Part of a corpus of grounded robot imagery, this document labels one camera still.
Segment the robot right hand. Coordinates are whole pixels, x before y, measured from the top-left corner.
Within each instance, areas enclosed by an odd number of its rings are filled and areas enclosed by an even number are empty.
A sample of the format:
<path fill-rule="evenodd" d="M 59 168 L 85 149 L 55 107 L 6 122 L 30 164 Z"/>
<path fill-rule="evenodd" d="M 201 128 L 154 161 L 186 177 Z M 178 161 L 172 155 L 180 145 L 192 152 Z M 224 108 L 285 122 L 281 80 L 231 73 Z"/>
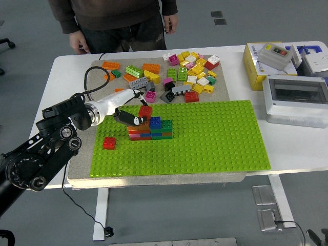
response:
<path fill-rule="evenodd" d="M 311 229 L 308 229 L 307 231 L 308 236 L 310 239 L 314 242 L 315 245 L 317 246 L 322 246 L 322 245 L 327 245 L 327 233 L 328 233 L 328 228 L 326 229 L 321 229 L 322 234 L 325 236 L 324 240 L 321 240 L 317 234 L 312 231 Z"/>

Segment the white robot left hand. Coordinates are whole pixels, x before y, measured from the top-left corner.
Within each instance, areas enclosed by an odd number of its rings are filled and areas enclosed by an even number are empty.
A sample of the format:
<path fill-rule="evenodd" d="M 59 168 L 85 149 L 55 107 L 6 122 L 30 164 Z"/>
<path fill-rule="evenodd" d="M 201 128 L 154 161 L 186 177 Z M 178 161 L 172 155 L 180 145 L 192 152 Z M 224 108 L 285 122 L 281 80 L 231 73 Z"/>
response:
<path fill-rule="evenodd" d="M 106 116 L 111 115 L 113 115 L 115 121 L 126 126 L 136 127 L 143 124 L 147 121 L 146 117 L 134 116 L 131 113 L 119 109 L 119 107 L 132 99 L 138 99 L 144 106 L 147 106 L 148 104 L 142 96 L 143 94 L 139 90 L 126 89 L 108 95 L 98 102 L 91 103 L 95 107 L 93 110 L 95 115 L 93 126 L 102 123 Z"/>

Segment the person's left hand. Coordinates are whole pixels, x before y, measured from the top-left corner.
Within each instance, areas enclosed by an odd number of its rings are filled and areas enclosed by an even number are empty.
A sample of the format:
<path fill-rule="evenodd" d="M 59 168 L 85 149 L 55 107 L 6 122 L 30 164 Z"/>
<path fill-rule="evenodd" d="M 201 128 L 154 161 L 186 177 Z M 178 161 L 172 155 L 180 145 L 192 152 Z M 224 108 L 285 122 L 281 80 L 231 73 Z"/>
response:
<path fill-rule="evenodd" d="M 164 28 L 166 34 L 173 34 L 176 32 L 177 26 L 178 26 L 178 15 L 164 15 L 163 16 L 164 21 Z"/>

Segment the person's right hand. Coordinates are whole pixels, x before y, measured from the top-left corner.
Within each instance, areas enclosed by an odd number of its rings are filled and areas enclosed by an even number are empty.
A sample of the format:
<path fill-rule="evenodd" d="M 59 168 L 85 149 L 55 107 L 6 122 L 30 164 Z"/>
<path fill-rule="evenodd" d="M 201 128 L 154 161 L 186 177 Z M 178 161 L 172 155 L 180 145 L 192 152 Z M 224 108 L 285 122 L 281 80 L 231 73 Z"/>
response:
<path fill-rule="evenodd" d="M 90 52 L 85 36 L 81 31 L 70 33 L 69 41 L 70 41 L 71 48 L 74 50 L 76 54 L 80 55 L 80 54 L 87 54 Z"/>

